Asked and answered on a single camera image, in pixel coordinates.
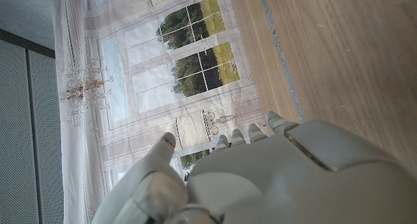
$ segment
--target curtain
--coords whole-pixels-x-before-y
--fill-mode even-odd
[[[90,223],[164,132],[208,148],[265,123],[231,0],[51,1],[65,223]],[[212,119],[177,126],[195,112]]]

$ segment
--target gray robotic hand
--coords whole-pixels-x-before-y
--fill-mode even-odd
[[[93,223],[417,223],[417,182],[393,158],[331,124],[266,119],[250,144],[233,130],[187,185],[165,133],[117,183]]]

